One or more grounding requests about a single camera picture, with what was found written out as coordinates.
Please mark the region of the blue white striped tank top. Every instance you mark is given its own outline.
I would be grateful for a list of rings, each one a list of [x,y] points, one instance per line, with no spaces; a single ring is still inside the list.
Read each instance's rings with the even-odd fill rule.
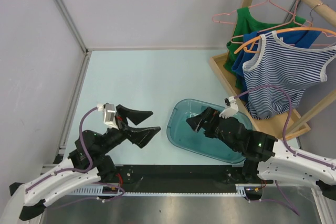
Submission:
[[[297,108],[305,90],[327,80],[335,46],[308,49],[283,42],[275,31],[260,36],[257,53],[243,64],[246,107],[253,118],[268,119]]]

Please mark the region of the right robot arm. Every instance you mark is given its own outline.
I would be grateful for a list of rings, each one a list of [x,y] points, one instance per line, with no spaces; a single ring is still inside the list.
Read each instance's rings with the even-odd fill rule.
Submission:
[[[194,132],[203,131],[245,158],[243,179],[273,180],[318,190],[335,200],[335,160],[290,147],[286,142],[263,132],[249,130],[235,117],[223,118],[219,111],[207,107],[186,119]]]

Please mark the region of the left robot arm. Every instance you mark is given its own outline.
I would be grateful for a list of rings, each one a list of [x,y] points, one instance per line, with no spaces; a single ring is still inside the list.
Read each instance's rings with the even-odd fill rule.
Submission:
[[[94,111],[103,114],[105,133],[83,130],[86,117]],[[108,153],[125,140],[144,148],[161,130],[159,126],[137,127],[153,115],[152,111],[129,109],[110,103],[97,104],[80,120],[76,148],[54,168],[27,183],[12,183],[11,198],[1,216],[1,223],[29,221],[68,193],[90,184],[112,189],[109,198],[96,197],[101,202],[121,197],[122,178]]]

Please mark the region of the orange hanger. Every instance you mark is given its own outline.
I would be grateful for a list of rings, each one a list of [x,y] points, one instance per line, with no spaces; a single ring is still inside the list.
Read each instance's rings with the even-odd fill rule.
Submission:
[[[320,31],[320,32],[324,32],[327,35],[330,35],[331,37],[335,37],[335,32],[329,29],[325,29],[325,28],[320,28],[320,27],[305,27],[305,26],[301,26],[301,27],[293,27],[293,28],[286,28],[286,29],[279,29],[279,30],[272,30],[275,31],[278,34],[281,33],[287,33],[287,32],[293,32],[293,31]],[[255,38],[252,38],[251,40],[243,43],[242,45],[240,45],[235,51],[234,53],[237,54],[239,53],[242,49],[245,51],[249,51],[248,49],[246,49],[246,47],[250,44],[255,44],[256,41],[260,40],[261,36],[256,36]]]

